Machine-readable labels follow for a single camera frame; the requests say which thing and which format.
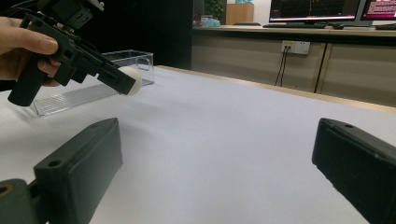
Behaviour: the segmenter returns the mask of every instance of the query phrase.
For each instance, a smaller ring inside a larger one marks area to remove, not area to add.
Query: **desk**
[[[318,120],[346,121],[396,145],[395,108],[154,70],[155,84],[133,97],[44,118],[1,92],[0,179],[32,181],[33,166],[53,150],[116,117],[124,164],[92,224],[367,223],[311,162]]]
[[[307,41],[307,55],[288,54],[283,87],[396,106],[396,32],[374,28],[194,28],[191,69],[276,83],[282,40]]]

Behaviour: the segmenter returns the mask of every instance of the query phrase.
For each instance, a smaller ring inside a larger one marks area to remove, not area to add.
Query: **black handheld device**
[[[396,147],[349,123],[320,119],[312,162],[370,223],[396,223]]]
[[[40,161],[30,184],[0,181],[0,223],[88,224],[121,166],[118,119],[98,121]]]
[[[55,81],[66,86],[70,79],[82,83],[87,75],[95,77],[120,94],[128,94],[136,79],[119,70],[90,44],[75,34],[93,15],[90,7],[104,10],[97,0],[39,0],[39,13],[26,13],[21,27],[53,37],[59,45],[50,56],[34,53],[12,89],[8,100],[15,105],[29,106],[47,74],[37,67],[41,59],[50,58],[61,63]]]

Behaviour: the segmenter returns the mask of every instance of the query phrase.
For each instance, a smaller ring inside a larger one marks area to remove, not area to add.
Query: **transparent plastic container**
[[[131,66],[137,69],[142,76],[142,86],[154,83],[153,53],[128,49],[108,52],[103,55],[119,66]],[[30,105],[30,108],[39,117],[45,117],[117,94],[115,90],[100,83],[74,91],[55,93],[41,98],[37,97]]]

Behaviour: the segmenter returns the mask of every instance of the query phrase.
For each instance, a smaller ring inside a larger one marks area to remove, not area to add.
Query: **white table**
[[[396,145],[395,108],[166,67],[155,74],[133,97],[44,118],[1,92],[0,180],[31,182],[33,166],[53,150],[118,118],[124,164],[92,224],[367,223],[312,164],[318,120],[348,122]]]

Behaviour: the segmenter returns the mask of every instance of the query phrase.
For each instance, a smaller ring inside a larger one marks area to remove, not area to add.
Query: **monitor screen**
[[[269,22],[354,21],[360,0],[271,0]]]
[[[396,21],[396,0],[367,0],[361,20]]]

